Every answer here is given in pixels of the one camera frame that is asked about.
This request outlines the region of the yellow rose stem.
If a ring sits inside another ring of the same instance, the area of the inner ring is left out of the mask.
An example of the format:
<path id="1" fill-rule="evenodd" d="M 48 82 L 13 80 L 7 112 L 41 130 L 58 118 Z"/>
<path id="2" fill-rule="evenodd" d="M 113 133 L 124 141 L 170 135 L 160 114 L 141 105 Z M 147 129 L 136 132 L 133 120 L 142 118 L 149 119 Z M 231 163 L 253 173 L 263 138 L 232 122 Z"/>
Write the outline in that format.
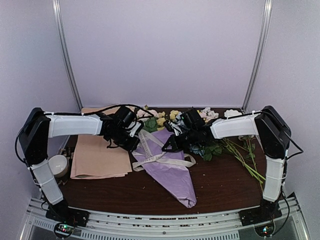
<path id="1" fill-rule="evenodd" d="M 171 110 L 170 113 L 159 112 L 158 117 L 156 118 L 157 130 L 161 131 L 165 128 L 165 121 L 171 121 L 175 123 L 177 121 L 177 116 L 180 113 L 178 110 Z"/>

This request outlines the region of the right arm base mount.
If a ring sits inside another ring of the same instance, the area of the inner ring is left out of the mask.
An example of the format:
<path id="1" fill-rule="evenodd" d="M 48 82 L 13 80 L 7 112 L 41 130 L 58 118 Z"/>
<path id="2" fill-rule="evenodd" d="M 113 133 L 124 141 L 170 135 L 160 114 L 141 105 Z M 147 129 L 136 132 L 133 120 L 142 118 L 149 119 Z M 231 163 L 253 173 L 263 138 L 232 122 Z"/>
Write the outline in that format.
<path id="1" fill-rule="evenodd" d="M 238 214 L 243 227 L 253 226 L 255 233 L 263 238 L 271 237 L 276 232 L 275 219 L 282 216 L 279 209 L 270 213 L 261 207 L 241 210 Z"/>

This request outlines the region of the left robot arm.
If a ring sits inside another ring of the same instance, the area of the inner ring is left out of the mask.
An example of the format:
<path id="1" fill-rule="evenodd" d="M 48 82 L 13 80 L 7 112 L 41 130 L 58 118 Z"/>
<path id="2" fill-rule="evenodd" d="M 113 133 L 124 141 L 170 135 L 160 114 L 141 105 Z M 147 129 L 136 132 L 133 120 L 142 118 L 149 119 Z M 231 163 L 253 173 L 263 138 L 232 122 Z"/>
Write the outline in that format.
<path id="1" fill-rule="evenodd" d="M 72 211 L 65 199 L 53 171 L 49 166 L 51 139 L 65 136 L 100 136 L 127 152 L 135 150 L 140 142 L 138 133 L 144 123 L 127 105 L 116 105 L 114 113 L 104 110 L 91 112 L 52 112 L 41 107 L 33 108 L 15 139 L 20 147 L 23 162 L 48 202 L 53 215 L 61 222 L 72 218 Z"/>

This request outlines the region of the beige ribbon strip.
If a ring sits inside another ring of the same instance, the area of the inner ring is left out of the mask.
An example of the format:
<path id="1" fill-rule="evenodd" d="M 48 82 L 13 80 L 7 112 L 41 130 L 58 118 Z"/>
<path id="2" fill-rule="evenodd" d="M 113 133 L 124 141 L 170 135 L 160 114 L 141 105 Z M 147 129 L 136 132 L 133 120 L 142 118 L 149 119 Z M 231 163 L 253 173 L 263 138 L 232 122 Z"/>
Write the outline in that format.
<path id="1" fill-rule="evenodd" d="M 154 137 L 151 133 L 147 132 L 146 130 L 141 130 L 138 134 L 138 137 L 140 139 L 139 145 L 143 148 L 144 156 L 146 157 L 146 159 L 143 161 L 137 161 L 137 162 L 132 163 L 132 169 L 135 172 L 143 171 L 144 170 L 143 165 L 147 164 L 147 163 L 157 162 L 157 163 L 161 163 L 161 164 L 185 166 L 187 168 L 190 168 L 197 163 L 195 158 L 187 153 L 184 154 L 184 158 L 189 158 L 190 161 L 169 158 L 169 157 L 165 156 L 165 154 L 166 154 L 165 152 L 162 152 L 161 154 L 153 155 L 150 148 L 149 148 L 147 140 L 151 140 L 152 142 L 156 143 L 160 147 L 163 147 L 164 144 L 159 139 Z"/>

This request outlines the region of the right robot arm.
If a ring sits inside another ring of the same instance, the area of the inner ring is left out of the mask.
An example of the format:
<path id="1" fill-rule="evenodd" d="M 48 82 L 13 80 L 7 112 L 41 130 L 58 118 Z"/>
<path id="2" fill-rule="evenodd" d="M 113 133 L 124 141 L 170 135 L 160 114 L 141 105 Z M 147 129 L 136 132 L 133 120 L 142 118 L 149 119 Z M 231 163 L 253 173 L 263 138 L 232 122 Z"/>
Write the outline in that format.
<path id="1" fill-rule="evenodd" d="M 258 219 L 266 221 L 276 212 L 292 133 L 272 106 L 251 113 L 228 109 L 223 117 L 191 108 L 165 120 L 163 126 L 172 133 L 162 148 L 165 152 L 189 150 L 205 161 L 223 152 L 234 155 L 261 186 L 263 205 L 256 210 Z"/>

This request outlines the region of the purple pink wrapping paper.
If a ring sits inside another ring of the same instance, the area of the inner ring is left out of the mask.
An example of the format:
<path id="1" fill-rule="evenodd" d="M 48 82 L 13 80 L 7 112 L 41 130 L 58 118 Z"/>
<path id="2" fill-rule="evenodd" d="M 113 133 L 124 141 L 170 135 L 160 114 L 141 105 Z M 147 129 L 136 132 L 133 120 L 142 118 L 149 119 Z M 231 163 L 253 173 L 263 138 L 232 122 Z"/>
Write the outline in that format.
<path id="1" fill-rule="evenodd" d="M 163 144 L 172 135 L 171 132 L 163 129 L 151 133 L 154 137 L 160 140 Z M 151 140 L 147 140 L 147 144 L 153 155 L 161 154 L 162 146 L 158 146 Z M 165 157 L 179 160 L 190 161 L 189 157 L 184 158 L 184 152 L 165 152 Z M 138 144 L 136 150 L 132 152 L 135 162 L 141 162 L 146 159 L 145 151 Z M 173 164 L 165 164 L 158 162 L 146 163 L 142 166 L 143 171 L 146 171 L 156 182 L 164 187 L 178 202 L 186 208 L 192 208 L 197 203 L 197 198 L 189 172 L 189 167 Z"/>

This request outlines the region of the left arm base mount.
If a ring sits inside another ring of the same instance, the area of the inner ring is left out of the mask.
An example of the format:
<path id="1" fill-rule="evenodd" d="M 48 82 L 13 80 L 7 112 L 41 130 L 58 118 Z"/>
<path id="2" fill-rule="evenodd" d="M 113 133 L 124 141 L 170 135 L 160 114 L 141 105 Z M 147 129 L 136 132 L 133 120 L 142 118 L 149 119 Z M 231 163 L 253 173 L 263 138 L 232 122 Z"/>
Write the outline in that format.
<path id="1" fill-rule="evenodd" d="M 75 231 L 76 227 L 86 227 L 90 213 L 85 210 L 69 209 L 66 216 L 60 216 L 52 209 L 46 211 L 45 217 L 54 220 L 57 223 L 53 227 L 53 233 L 59 239 L 69 238 Z"/>

